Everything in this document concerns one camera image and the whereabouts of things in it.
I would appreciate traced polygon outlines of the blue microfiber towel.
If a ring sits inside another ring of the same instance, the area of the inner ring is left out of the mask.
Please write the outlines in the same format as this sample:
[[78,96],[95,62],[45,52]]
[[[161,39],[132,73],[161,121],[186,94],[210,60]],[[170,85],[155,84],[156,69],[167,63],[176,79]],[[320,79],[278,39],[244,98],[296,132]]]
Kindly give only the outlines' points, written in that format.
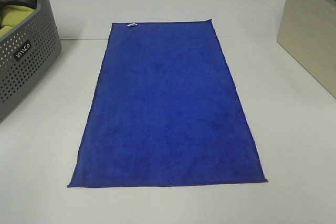
[[264,182],[212,21],[114,23],[69,186]]

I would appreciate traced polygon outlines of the grey perforated laundry basket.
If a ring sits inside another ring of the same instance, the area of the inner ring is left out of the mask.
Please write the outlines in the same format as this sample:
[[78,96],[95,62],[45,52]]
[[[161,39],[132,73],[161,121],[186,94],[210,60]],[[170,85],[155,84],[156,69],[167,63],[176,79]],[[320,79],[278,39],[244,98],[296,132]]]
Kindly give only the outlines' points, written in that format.
[[34,89],[61,53],[49,0],[1,37],[1,119]]

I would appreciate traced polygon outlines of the beige storage bin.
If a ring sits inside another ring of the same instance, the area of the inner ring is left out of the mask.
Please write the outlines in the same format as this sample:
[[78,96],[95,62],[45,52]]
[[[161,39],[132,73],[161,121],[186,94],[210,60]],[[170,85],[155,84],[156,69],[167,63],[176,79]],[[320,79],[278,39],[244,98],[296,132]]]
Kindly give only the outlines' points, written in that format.
[[335,95],[335,0],[286,0],[277,42]]

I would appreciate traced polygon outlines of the yellow-green towel in basket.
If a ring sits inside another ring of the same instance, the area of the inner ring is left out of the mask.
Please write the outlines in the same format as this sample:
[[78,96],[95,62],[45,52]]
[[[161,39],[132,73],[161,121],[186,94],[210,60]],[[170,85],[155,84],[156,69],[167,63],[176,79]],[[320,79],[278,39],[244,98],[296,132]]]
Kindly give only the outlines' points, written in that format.
[[1,10],[1,39],[35,10],[26,6],[6,5]]

